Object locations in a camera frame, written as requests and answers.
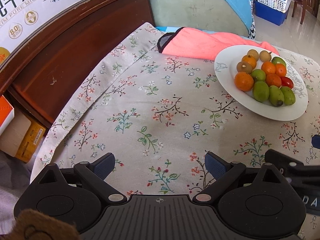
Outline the green fruit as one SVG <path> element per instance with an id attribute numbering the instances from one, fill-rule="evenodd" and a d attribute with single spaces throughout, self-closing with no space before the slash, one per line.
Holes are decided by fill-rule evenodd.
<path id="1" fill-rule="evenodd" d="M 257 81 L 253 86 L 252 92 L 254 99 L 259 102 L 268 100 L 270 94 L 267 83 L 263 81 Z"/>
<path id="2" fill-rule="evenodd" d="M 286 67 L 286 62 L 281 58 L 281 57 L 278 57 L 278 56 L 275 56 L 272 58 L 271 62 L 276 65 L 276 64 L 282 64 L 283 66 Z"/>
<path id="3" fill-rule="evenodd" d="M 266 80 L 266 73 L 261 69 L 255 69 L 251 73 L 251 77 L 255 82 L 257 81 L 265 81 Z"/>
<path id="4" fill-rule="evenodd" d="M 284 104 L 284 94 L 282 93 L 282 91 L 280 90 L 280 88 L 278 88 L 275 85 L 271 85 L 269 87 L 269 101 L 272 105 L 274 105 L 275 107 L 280 107 Z"/>
<path id="5" fill-rule="evenodd" d="M 294 92 L 292 91 L 292 89 L 290 87 L 281 86 L 280 90 L 284 95 L 284 103 L 285 103 L 285 105 L 291 106 L 291 105 L 295 104 L 296 97 L 295 97 L 295 94 L 294 94 Z"/>

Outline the red cherry tomato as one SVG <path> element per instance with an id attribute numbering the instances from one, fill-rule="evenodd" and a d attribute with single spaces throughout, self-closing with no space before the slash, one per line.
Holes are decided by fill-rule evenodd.
<path id="1" fill-rule="evenodd" d="M 290 78 L 286 76 L 282 76 L 280 79 L 281 79 L 282 86 L 289 87 L 290 89 L 294 87 L 293 81 Z"/>

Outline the small orange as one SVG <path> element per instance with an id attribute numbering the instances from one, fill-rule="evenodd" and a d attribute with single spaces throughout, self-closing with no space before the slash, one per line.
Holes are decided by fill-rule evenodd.
<path id="1" fill-rule="evenodd" d="M 266 61 L 261 65 L 261 70 L 266 74 L 275 74 L 276 73 L 276 67 L 275 65 L 270 62 Z"/>

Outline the green fruit bottom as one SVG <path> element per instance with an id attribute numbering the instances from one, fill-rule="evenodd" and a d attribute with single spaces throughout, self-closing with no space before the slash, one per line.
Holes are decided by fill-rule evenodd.
<path id="1" fill-rule="evenodd" d="M 275 56 L 272 58 L 271 62 L 276 65 L 276 64 L 282 64 L 283 66 L 286 67 L 286 62 L 281 58 L 281 57 L 278 57 L 278 56 Z"/>

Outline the brown kiwi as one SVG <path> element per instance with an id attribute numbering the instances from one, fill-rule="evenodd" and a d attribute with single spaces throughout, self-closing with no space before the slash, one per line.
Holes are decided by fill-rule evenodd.
<path id="1" fill-rule="evenodd" d="M 268 52 L 266 50 L 262 50 L 259 53 L 259 59 L 260 59 L 261 62 L 268 62 L 268 61 L 271 61 L 272 55 L 271 55 L 270 52 Z"/>
<path id="2" fill-rule="evenodd" d="M 247 74 L 251 74 L 253 71 L 252 66 L 246 62 L 246 61 L 240 61 L 237 65 L 236 65 L 236 70 L 237 72 L 244 72 Z"/>

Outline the large orange top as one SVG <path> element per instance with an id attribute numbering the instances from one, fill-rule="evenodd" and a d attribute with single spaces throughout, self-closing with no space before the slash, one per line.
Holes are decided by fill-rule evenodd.
<path id="1" fill-rule="evenodd" d="M 250 64 L 250 66 L 252 67 L 252 69 L 255 69 L 256 66 L 257 66 L 257 61 L 256 61 L 256 59 L 255 59 L 253 56 L 251 56 L 251 55 L 245 55 L 245 56 L 242 57 L 241 60 L 244 61 L 244 62 L 247 62 L 248 64 Z"/>

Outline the brown kiwi hidden small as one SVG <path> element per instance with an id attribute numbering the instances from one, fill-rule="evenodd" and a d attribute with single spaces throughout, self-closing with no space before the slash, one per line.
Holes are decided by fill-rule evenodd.
<path id="1" fill-rule="evenodd" d="M 247 55 L 253 57 L 256 61 L 259 60 L 259 53 L 255 49 L 250 49 Z"/>

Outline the yellow cardboard box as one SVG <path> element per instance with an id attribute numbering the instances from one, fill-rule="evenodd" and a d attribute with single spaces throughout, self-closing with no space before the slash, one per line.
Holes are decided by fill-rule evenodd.
<path id="1" fill-rule="evenodd" d="M 40 123 L 16 109 L 13 119 L 1 134 L 1 151 L 28 163 L 45 131 Z"/>

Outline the brown knitted sleeve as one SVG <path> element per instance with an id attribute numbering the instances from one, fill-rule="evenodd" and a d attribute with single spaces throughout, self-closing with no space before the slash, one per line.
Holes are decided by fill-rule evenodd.
<path id="1" fill-rule="evenodd" d="M 75 226 L 32 209 L 23 210 L 12 230 L 1 239 L 80 239 Z"/>

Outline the floral tablecloth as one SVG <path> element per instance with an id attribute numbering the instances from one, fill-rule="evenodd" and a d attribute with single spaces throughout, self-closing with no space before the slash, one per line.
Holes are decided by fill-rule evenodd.
<path id="1" fill-rule="evenodd" d="M 115 167 L 107 182 L 121 193 L 194 196 L 215 181 L 205 167 L 208 151 L 256 168 L 269 149 L 319 164 L 311 144 L 319 133 L 315 61 L 280 50 L 296 98 L 308 98 L 308 107 L 298 119 L 274 121 L 221 86 L 225 60 L 160 54 L 160 36 L 145 23 L 93 69 L 54 121 L 32 177 L 49 163 L 68 168 L 111 152 Z"/>

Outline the orange white box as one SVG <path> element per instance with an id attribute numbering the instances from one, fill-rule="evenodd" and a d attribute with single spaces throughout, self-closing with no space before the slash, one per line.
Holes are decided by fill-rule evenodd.
<path id="1" fill-rule="evenodd" d="M 15 116 L 14 107 L 4 97 L 0 98 L 0 135 L 5 131 Z"/>

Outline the white ceramic plate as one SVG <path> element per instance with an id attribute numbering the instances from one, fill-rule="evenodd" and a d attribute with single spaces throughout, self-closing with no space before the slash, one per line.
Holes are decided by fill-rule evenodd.
<path id="1" fill-rule="evenodd" d="M 226 92 L 260 116 L 292 121 L 307 109 L 309 99 L 301 75 L 270 50 L 231 46 L 218 53 L 214 67 Z"/>

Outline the dark wooden cabinet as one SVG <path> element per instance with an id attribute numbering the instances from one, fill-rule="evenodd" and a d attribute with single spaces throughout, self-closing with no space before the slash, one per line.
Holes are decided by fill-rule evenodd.
<path id="1" fill-rule="evenodd" d="M 146 22 L 153 23 L 149 0 L 84 0 L 10 55 L 1 94 L 50 127 L 100 60 Z"/>

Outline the houndstooth sofa cover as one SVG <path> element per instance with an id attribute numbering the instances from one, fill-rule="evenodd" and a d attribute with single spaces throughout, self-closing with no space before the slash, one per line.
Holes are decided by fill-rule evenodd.
<path id="1" fill-rule="evenodd" d="M 250 1 L 250 5 L 251 5 L 251 16 L 252 16 L 252 23 L 249 29 L 249 33 L 248 33 L 248 38 L 255 40 L 256 38 L 256 31 L 255 31 L 255 21 L 254 21 L 254 17 L 253 17 L 253 0 Z"/>

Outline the pink folded towel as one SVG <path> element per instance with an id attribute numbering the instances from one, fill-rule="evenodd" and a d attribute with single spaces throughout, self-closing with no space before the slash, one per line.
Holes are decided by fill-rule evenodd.
<path id="1" fill-rule="evenodd" d="M 158 52 L 161 54 L 205 60 L 215 60 L 220 51 L 238 45 L 255 46 L 279 54 L 268 42 L 258 43 L 226 32 L 209 34 L 189 27 L 165 33 L 157 42 Z"/>

